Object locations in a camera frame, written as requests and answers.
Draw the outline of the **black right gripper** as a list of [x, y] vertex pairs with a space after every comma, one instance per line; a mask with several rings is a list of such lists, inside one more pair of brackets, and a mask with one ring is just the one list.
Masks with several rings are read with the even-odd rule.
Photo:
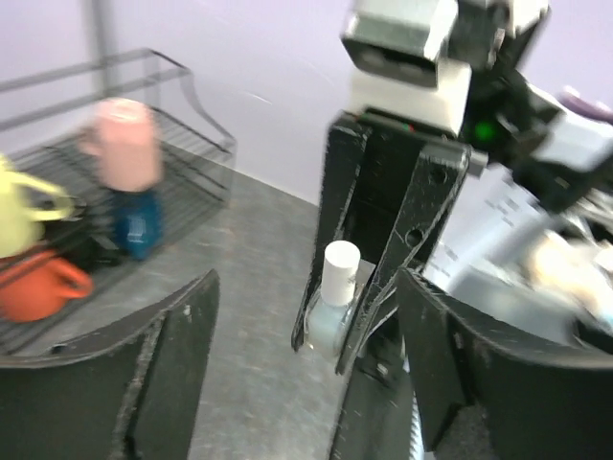
[[310, 272], [291, 335], [305, 342], [307, 305], [319, 286], [328, 243], [347, 240], [376, 268], [354, 308], [335, 372], [351, 366], [398, 268], [434, 250], [448, 207], [465, 180], [471, 148], [432, 129], [374, 114], [341, 113], [329, 126]]

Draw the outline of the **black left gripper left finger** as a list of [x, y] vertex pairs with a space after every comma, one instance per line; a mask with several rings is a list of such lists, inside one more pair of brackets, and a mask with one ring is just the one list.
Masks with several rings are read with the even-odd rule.
[[219, 297], [211, 270], [51, 353], [2, 357], [2, 458], [187, 458]]

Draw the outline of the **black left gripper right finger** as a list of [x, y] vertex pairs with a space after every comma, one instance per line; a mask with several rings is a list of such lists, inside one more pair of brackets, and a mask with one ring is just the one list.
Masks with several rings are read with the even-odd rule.
[[439, 459], [609, 459], [612, 357], [525, 333], [396, 275], [426, 450]]

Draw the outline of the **white nail polish cap brush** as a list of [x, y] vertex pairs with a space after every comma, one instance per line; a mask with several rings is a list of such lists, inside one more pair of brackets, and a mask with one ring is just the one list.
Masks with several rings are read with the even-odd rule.
[[321, 297], [331, 306], [350, 303], [355, 291], [355, 276], [361, 261], [359, 248], [350, 241], [333, 241], [324, 253]]

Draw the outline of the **clear nail polish bottle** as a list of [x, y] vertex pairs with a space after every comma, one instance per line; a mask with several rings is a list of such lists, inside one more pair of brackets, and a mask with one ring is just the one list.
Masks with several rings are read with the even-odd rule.
[[326, 303], [320, 292], [306, 309], [304, 333], [306, 344], [328, 360], [338, 359], [354, 312], [355, 301], [343, 306]]

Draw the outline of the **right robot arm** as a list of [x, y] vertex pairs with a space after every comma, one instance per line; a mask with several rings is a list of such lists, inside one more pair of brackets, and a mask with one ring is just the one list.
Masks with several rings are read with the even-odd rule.
[[[310, 274], [291, 335], [339, 370], [392, 314], [401, 266], [451, 286], [496, 242], [541, 229], [612, 164], [612, 131], [530, 85], [519, 65], [545, 1], [356, 1], [342, 43], [348, 106], [329, 125]], [[448, 221], [465, 181], [504, 167], [539, 206]]]

